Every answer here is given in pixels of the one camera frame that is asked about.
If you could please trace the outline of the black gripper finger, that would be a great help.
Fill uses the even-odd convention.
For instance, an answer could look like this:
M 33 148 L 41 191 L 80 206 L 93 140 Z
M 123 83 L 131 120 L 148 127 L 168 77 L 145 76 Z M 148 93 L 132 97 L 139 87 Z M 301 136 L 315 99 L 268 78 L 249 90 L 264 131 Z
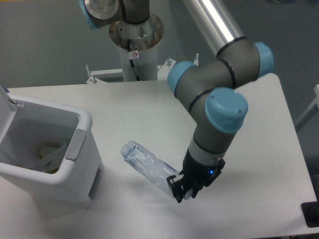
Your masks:
M 173 197 L 178 203 L 181 203 L 182 200 L 188 200 L 191 197 L 191 190 L 186 190 L 184 186 L 183 174 L 169 176 L 166 181 Z
M 217 159 L 217 164 L 213 166 L 197 166 L 193 171 L 194 178 L 192 179 L 192 198 L 194 199 L 198 192 L 203 187 L 209 187 L 221 174 L 222 169 L 225 166 L 225 160 L 223 158 Z

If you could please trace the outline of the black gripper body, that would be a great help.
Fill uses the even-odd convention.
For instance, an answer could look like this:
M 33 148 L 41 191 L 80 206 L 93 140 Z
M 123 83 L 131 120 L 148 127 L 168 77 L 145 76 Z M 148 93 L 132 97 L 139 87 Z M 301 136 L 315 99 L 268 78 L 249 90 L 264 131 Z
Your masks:
M 188 191 L 200 191 L 208 187 L 219 176 L 219 162 L 216 165 L 206 166 L 197 162 L 187 150 L 182 163 L 182 185 Z

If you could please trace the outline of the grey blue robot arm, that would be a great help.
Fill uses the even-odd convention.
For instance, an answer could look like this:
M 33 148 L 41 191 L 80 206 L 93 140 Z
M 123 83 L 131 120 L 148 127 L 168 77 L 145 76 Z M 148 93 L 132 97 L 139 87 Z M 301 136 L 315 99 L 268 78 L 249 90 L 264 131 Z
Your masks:
M 157 79 L 156 63 L 142 56 L 161 41 L 164 31 L 149 1 L 81 0 L 79 5 L 89 27 L 108 26 L 111 39 L 123 49 L 125 81 Z M 186 0 L 184 5 L 216 60 L 202 67 L 182 61 L 167 76 L 172 93 L 196 122 L 182 171 L 166 179 L 178 202 L 196 197 L 221 174 L 223 157 L 248 111 L 235 89 L 270 73 L 274 65 L 270 48 L 249 42 L 223 1 Z

